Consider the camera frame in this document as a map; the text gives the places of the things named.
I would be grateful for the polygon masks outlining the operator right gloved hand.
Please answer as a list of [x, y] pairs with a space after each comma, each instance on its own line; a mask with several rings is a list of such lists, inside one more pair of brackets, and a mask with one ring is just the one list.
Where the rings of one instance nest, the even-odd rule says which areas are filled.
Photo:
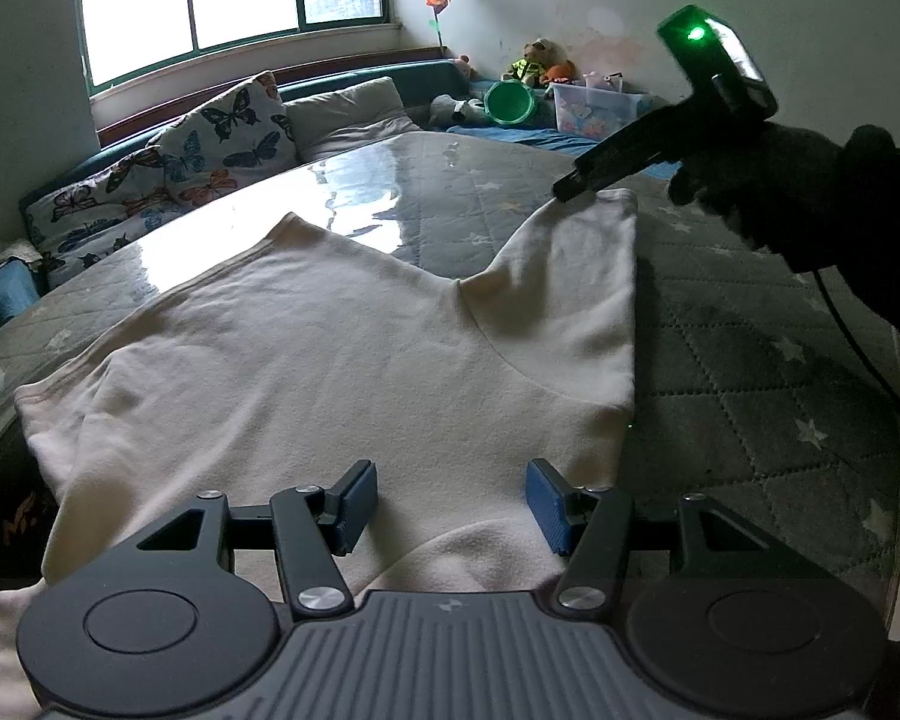
[[888, 130], [862, 125], [837, 145], [761, 122], [686, 153], [668, 197], [696, 203], [795, 273], [834, 266], [900, 333], [900, 146]]

